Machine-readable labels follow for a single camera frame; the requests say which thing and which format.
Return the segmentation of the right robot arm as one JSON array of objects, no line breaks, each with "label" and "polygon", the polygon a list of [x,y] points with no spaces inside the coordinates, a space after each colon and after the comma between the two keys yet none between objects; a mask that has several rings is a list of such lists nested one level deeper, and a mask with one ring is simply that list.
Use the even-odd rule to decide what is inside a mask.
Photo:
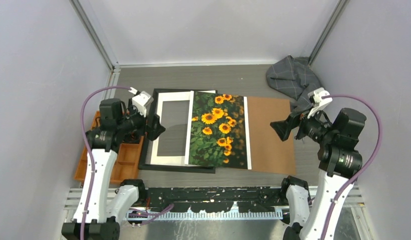
[{"label": "right robot arm", "polygon": [[341,187],[363,165],[362,155],[355,149],[367,118],[351,108],[343,108],[334,122],[326,113],[318,111],[307,117],[304,113],[292,112],[286,120],[274,121],[270,126],[282,141],[291,130],[298,128],[295,139],[309,137],[319,144],[318,187],[314,203],[310,204],[308,183],[297,177],[283,179],[279,200],[289,206],[289,223],[284,229],[284,240],[331,240],[338,219],[353,183],[344,190]]}]

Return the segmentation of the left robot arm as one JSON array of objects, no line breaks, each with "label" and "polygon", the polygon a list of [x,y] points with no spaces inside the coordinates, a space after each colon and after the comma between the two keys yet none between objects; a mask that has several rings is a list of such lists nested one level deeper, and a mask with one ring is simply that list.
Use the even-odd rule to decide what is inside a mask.
[{"label": "left robot arm", "polygon": [[139,179],[125,179],[116,196],[107,202],[110,179],[125,137],[146,136],[156,140],[166,129],[157,114],[147,113],[151,96],[134,96],[125,105],[109,98],[99,105],[99,121],[85,132],[87,167],[79,205],[71,222],[62,225],[67,240],[117,240],[127,211],[146,203],[145,185]]}]

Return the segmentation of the black picture frame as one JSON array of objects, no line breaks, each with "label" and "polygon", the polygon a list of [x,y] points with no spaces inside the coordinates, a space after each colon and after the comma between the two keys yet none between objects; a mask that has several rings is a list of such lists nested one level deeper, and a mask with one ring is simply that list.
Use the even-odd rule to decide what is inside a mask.
[{"label": "black picture frame", "polygon": [[[182,92],[182,91],[191,91],[190,89],[169,89],[169,88],[155,88],[153,90],[153,102],[148,107],[148,115],[157,114],[157,99],[159,93],[173,93],[173,92]],[[156,165],[151,164],[151,147],[152,142],[150,140],[145,140],[142,145],[140,160],[138,168],[140,170],[148,171],[164,171],[164,172],[180,172],[180,173],[201,173],[201,174],[214,174],[216,169],[214,167],[204,167],[204,166],[195,166],[186,167],[186,166],[169,166],[169,165]]]}]

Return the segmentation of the white mat board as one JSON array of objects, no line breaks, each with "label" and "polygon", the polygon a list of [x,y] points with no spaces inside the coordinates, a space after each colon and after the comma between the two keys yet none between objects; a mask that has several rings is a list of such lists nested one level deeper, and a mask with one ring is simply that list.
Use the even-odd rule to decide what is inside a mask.
[{"label": "white mat board", "polygon": [[193,91],[177,91],[159,93],[156,113],[160,123],[165,127],[156,140],[152,142],[150,163],[172,167],[192,167],[187,164],[186,149],[189,144],[189,128],[192,116],[190,104]]}]

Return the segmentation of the sunflower photo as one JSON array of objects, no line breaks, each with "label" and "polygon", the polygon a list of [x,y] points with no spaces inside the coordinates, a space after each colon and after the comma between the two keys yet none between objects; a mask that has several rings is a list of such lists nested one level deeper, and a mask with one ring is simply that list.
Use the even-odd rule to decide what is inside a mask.
[{"label": "sunflower photo", "polygon": [[252,169],[247,97],[190,92],[184,163]]}]

